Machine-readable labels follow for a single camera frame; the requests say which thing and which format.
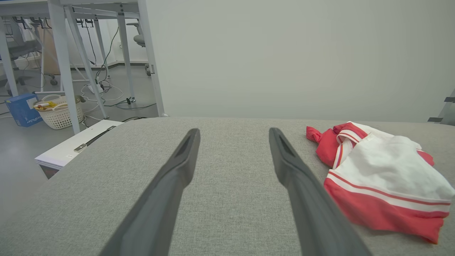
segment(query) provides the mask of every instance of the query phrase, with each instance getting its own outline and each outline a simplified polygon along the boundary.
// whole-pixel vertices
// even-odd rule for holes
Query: white laundry basket
[[[52,101],[57,104],[53,108],[46,110],[37,110],[44,122],[54,130],[60,130],[71,126],[70,110],[66,103],[66,96],[60,96],[57,94],[51,94],[44,97],[41,101],[35,102],[34,105]],[[81,100],[76,99],[77,119],[79,122],[84,120],[84,113],[82,112]]]

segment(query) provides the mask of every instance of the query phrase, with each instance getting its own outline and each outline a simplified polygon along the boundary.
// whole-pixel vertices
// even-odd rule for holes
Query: clothing
[[[332,167],[324,187],[351,222],[437,244],[455,190],[418,143],[352,122],[323,134],[307,127],[307,138]]]

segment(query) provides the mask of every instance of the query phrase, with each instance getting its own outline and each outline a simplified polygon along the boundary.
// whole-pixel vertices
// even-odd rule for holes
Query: gray floor
[[[81,79],[80,75],[73,71],[73,79]],[[151,79],[145,73],[144,67],[132,67],[133,83],[136,94],[135,107],[147,106],[155,103]],[[49,84],[49,78],[46,77],[46,91],[58,91],[60,85],[52,86]],[[40,77],[31,77],[27,79],[26,84],[40,86]],[[119,87],[125,99],[130,96],[129,88],[126,80],[126,70],[124,66],[118,66],[111,70],[111,79],[109,82]],[[85,83],[74,83],[75,94],[81,95],[81,89]],[[29,92],[38,91],[38,88],[27,86]],[[90,99],[95,99],[95,95],[88,88],[84,88],[85,96]],[[0,82],[0,95],[5,95],[5,81]],[[115,99],[121,96],[121,92],[116,88],[111,88],[109,92],[103,96],[105,99]],[[0,97],[3,102],[7,97]],[[105,105],[112,105],[121,101],[107,101]],[[82,109],[87,111],[96,106],[96,102],[82,103]],[[130,117],[157,117],[156,105],[140,109],[140,110],[122,110],[117,107],[105,107],[105,110],[110,117],[110,120],[123,121]],[[0,113],[7,112],[8,108],[5,104],[0,104]],[[102,119],[102,114],[99,108],[89,113],[89,115]],[[87,125],[91,126],[98,122],[97,120],[88,118]],[[28,202],[34,192],[47,181],[47,178],[42,173],[40,167],[36,165],[34,158],[48,149],[56,146],[62,141],[68,139],[73,134],[72,127],[62,130],[53,130],[44,122],[37,123],[28,128],[19,127],[12,118],[0,119],[0,223],[4,222],[12,216],[18,209]]]

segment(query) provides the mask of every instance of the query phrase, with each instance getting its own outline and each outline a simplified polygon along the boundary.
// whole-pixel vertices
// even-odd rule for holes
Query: cable
[[[102,97],[103,97],[103,93],[101,93],[101,98],[104,100],[103,104],[104,104],[106,101],[115,101],[115,100],[118,100],[118,99],[120,99],[120,98],[123,97],[123,91],[122,91],[120,88],[118,88],[117,86],[113,86],[113,85],[112,85],[111,83],[109,83],[108,81],[103,81],[103,82],[108,83],[111,87],[117,88],[117,89],[121,92],[121,96],[119,96],[119,97],[117,97],[117,98],[115,98],[115,99],[107,99],[107,100],[102,98]],[[88,86],[88,84],[86,84],[86,85],[84,85],[84,86],[82,87],[82,89],[81,89],[82,95],[81,95],[81,96],[82,96],[83,98],[87,99],[88,101],[96,101],[96,102],[97,102],[97,100],[92,100],[92,99],[89,99],[88,97],[84,96],[84,95],[85,95],[85,92],[84,92],[83,90],[84,90],[84,88],[85,88],[86,86]],[[97,104],[94,108],[85,111],[84,114],[85,114],[85,113],[89,113],[89,112],[95,110],[98,106],[99,106],[99,104]]]
[[[30,53],[27,54],[27,57],[24,57],[24,56],[21,56],[22,58],[25,58],[27,60],[27,66],[24,67],[24,69],[22,70],[22,76],[24,76],[24,72],[25,70],[28,68],[28,66],[30,65],[30,61],[28,61],[28,56],[30,55]]]
[[[114,42],[114,38],[115,38],[115,36],[117,35],[117,33],[118,33],[118,27],[117,27],[117,32],[115,32],[115,35],[113,36],[113,38],[112,38],[112,40],[111,40],[111,46],[110,46],[110,48],[109,48],[109,52],[107,53],[106,58],[105,58],[104,61],[103,61],[103,66],[104,66],[104,67],[106,67],[106,60],[107,60],[107,57],[109,56],[109,54],[111,53],[111,50],[112,50],[112,43]],[[102,70],[102,66],[101,66],[101,69],[98,70],[98,72],[96,73],[95,78],[98,77],[98,76],[100,75],[101,70]]]
[[[123,109],[123,110],[132,110],[132,109],[144,109],[144,108],[148,108],[148,107],[153,106],[153,105],[156,105],[156,103],[153,103],[153,104],[145,106],[145,107],[137,107],[137,108],[121,108],[118,105],[116,105],[116,107],[119,108],[119,109]]]
[[[46,25],[47,25],[50,29],[52,29],[52,27],[49,26],[49,23],[47,23],[47,18],[44,18],[44,20],[46,21]]]
[[[121,96],[119,96],[119,97],[117,97],[117,98],[115,98],[115,99],[107,99],[107,100],[106,100],[106,99],[103,99],[105,102],[106,102],[106,101],[115,101],[115,100],[118,100],[118,99],[120,99],[120,98],[123,97],[123,91],[122,91],[120,88],[118,88],[117,86],[111,85],[108,81],[100,81],[100,82],[106,82],[106,83],[108,83],[111,87],[117,88],[117,89],[121,92]],[[84,86],[82,87],[82,89],[81,89],[82,95],[81,95],[81,96],[82,96],[83,98],[87,99],[88,101],[97,101],[97,100],[91,100],[91,99],[89,99],[88,97],[84,96],[84,95],[85,95],[85,92],[84,92],[83,90],[84,90],[84,88],[85,88],[86,86],[89,86],[89,85],[86,84],[86,85],[84,85]]]
[[[43,75],[43,78],[44,78],[44,84],[43,84],[43,86],[42,86],[42,87],[44,87],[44,85],[47,83],[47,80],[46,80],[46,76],[43,74],[43,72],[41,72],[41,65],[38,65],[38,63],[36,62],[35,53],[34,53],[34,52],[32,52],[32,54],[33,54],[33,59],[35,60],[35,64],[36,64],[36,66],[37,66],[37,67],[40,69],[40,73],[41,73],[41,75]]]
[[[88,31],[87,21],[85,21],[85,23],[86,23],[86,29],[87,29],[88,39],[90,40],[91,51],[93,52],[93,56],[95,57],[95,63],[94,63],[94,65],[96,66],[96,54],[95,54],[95,49],[93,49],[93,44],[91,43],[91,37],[90,37],[90,32]]]
[[[106,81],[106,79],[107,79],[107,67],[106,67],[106,65],[104,65],[104,64],[101,65],[101,69],[103,69],[103,67],[104,67],[104,69],[106,70],[106,75],[104,76],[103,81]]]
[[[92,118],[92,119],[95,119],[95,120],[98,120],[98,121],[102,121],[102,120],[103,120],[103,119],[97,119],[97,118],[94,118],[94,117],[92,117],[92,116],[87,116],[87,115],[86,115],[86,117]]]
[[[86,123],[87,117],[84,115],[84,120],[82,120],[82,124],[85,125],[85,127],[89,128],[89,126]]]
[[[145,118],[145,117],[132,117],[132,118],[135,118],[135,120],[138,120],[138,119],[143,119],[143,118]],[[128,121],[128,120],[130,120],[130,119],[131,119],[131,118],[127,118],[127,119],[123,120],[122,122]]]
[[[104,107],[113,107],[113,106],[116,106],[116,105],[122,104],[122,103],[126,103],[126,100],[122,100],[122,101],[120,101],[119,103],[116,103],[116,104],[114,104],[114,105],[103,105],[103,106],[104,106]]]

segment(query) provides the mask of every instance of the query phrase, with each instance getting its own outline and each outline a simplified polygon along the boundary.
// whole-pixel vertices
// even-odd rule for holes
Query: white desk leg
[[[126,75],[128,76],[128,85],[130,86],[131,101],[134,102],[136,100],[134,99],[133,79],[131,77],[130,53],[128,51],[128,40],[126,38],[125,14],[118,13],[117,21],[118,31],[120,32],[121,48],[123,50],[123,58],[125,59]]]
[[[74,37],[74,41],[76,42],[77,49],[81,55],[82,62],[84,63],[84,68],[87,71],[88,80],[90,81],[91,85],[96,85],[95,79],[93,78],[93,73],[91,72],[91,66],[88,61],[87,52],[85,51],[84,45],[82,43],[81,32],[77,27],[76,19],[74,18],[73,8],[71,6],[65,6],[65,13],[66,17],[68,18],[68,24],[70,25],[71,32]],[[100,106],[101,112],[103,113],[104,119],[108,119],[109,117],[106,115],[103,107],[103,100],[101,100],[101,96],[99,93],[95,93],[95,98],[98,101],[98,105]]]
[[[95,30],[96,30],[96,36],[98,37],[98,43],[100,44],[100,50],[101,50],[101,56],[103,56],[103,61],[106,59],[106,53],[104,52],[104,44],[103,44],[103,38],[101,37],[101,30],[100,30],[100,22],[98,20],[93,21],[95,23]],[[107,73],[107,78],[111,78],[109,75],[109,68],[104,66],[106,68],[106,73]]]
[[[166,117],[167,115],[164,113],[164,106],[163,106],[163,98],[161,97],[161,88],[160,88],[160,81],[158,80],[158,71],[157,71],[157,63],[155,61],[155,53],[153,52],[153,43],[152,43],[152,33],[150,31],[150,20],[148,18],[148,5],[152,4],[152,1],[148,0],[137,0],[137,4],[139,5],[139,16],[140,16],[140,24],[141,29],[144,35],[145,41],[145,49],[147,51],[148,63],[150,67],[153,65],[153,69],[155,74],[152,74],[152,86],[153,92],[155,94],[155,101],[157,103],[158,109],[158,116]]]
[[[65,89],[68,109],[70,110],[71,124],[74,134],[81,131],[77,119],[76,100],[74,99],[73,81],[71,79],[70,56],[68,54],[68,40],[66,39],[65,13],[59,0],[48,0],[54,32],[54,43],[60,68],[61,83]]]
[[[43,43],[46,42],[46,29],[43,29]],[[44,92],[44,47],[41,47],[41,92]]]
[[[8,42],[6,41],[6,27],[3,17],[0,17],[0,56],[3,61],[3,68],[5,69],[6,78],[10,84],[11,93],[13,97],[18,96],[16,86],[16,79],[14,78],[13,65],[11,64],[10,51],[8,50]]]

